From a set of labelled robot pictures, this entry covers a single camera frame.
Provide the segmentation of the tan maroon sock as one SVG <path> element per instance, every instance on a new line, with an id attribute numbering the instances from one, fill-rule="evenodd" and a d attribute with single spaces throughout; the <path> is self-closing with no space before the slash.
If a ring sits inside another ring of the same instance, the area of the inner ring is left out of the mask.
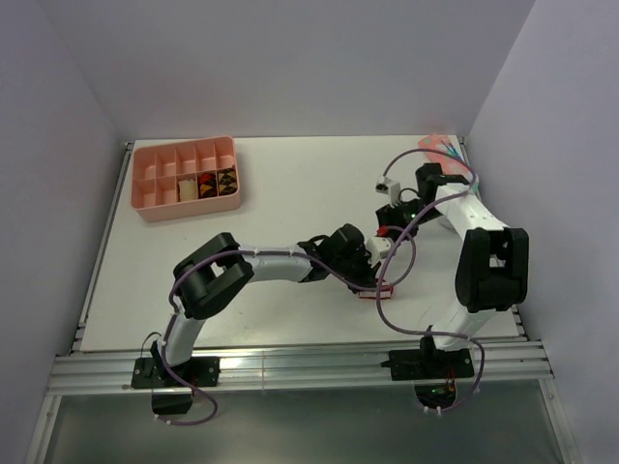
<path id="1" fill-rule="evenodd" d="M 197 198 L 195 180 L 180 180 L 178 182 L 179 200 L 181 202 L 194 201 Z"/>

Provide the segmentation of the red white striped sock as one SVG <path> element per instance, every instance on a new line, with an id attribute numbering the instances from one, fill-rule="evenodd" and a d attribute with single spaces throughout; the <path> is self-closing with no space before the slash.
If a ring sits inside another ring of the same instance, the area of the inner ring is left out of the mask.
<path id="1" fill-rule="evenodd" d="M 362 290 L 357 294 L 361 300 L 390 300 L 394 295 L 394 287 L 392 285 L 381 286 L 379 290 L 369 289 Z"/>

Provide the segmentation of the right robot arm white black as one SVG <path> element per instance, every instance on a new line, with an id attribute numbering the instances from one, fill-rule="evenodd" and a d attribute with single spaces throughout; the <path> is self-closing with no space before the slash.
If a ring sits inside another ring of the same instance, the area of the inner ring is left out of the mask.
<path id="1" fill-rule="evenodd" d="M 439 163 L 417 169 L 417 197 L 404 201 L 398 186 L 388 178 L 376 190 L 390 203 L 376 210 L 378 226 L 393 241 L 400 230 L 414 236 L 419 227 L 443 217 L 461 238 L 455 276 L 455 301 L 437 323 L 429 327 L 433 344 L 419 353 L 419 366 L 437 377 L 460 350 L 494 316 L 524 301 L 528 289 L 529 236 L 491 213 L 473 193 L 475 175 L 446 174 Z"/>

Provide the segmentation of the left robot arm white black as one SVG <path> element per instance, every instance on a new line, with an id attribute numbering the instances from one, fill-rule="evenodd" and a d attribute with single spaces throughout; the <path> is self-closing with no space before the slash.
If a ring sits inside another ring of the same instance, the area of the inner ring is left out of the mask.
<path id="1" fill-rule="evenodd" d="M 173 270 L 169 294 L 173 315 L 151 353 L 154 375 L 177 386 L 189 373 L 194 344 L 206 320 L 221 313 L 250 283 L 310 283 L 335 276 L 354 293 L 376 288 L 388 240 L 365 239 L 346 223 L 330 236 L 316 236 L 285 247 L 244 246 L 229 232 L 214 236 Z"/>

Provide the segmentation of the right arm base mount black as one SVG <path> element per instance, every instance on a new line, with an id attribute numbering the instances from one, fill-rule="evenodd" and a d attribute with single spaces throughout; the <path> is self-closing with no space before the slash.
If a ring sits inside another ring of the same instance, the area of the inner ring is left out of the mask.
<path id="1" fill-rule="evenodd" d="M 462 348 L 445 351 L 435 347 L 432 337 L 424 336 L 416 349 L 391 350 L 381 367 L 390 371 L 391 380 L 429 381 L 414 388 L 421 405 L 435 411 L 445 410 L 457 401 L 457 379 L 474 377 L 470 351 Z"/>

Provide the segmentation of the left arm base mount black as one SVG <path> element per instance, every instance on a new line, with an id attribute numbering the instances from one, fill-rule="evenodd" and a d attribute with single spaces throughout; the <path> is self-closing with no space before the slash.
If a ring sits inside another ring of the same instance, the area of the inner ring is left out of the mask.
<path id="1" fill-rule="evenodd" d="M 195 393 L 163 392 L 165 389 L 191 385 L 195 388 L 213 388 L 218 384 L 221 359 L 195 357 L 172 367 L 179 382 L 159 362 L 152 358 L 138 358 L 134 362 L 131 388 L 151 392 L 151 409 L 159 417 L 172 418 L 185 415 L 191 408 Z"/>

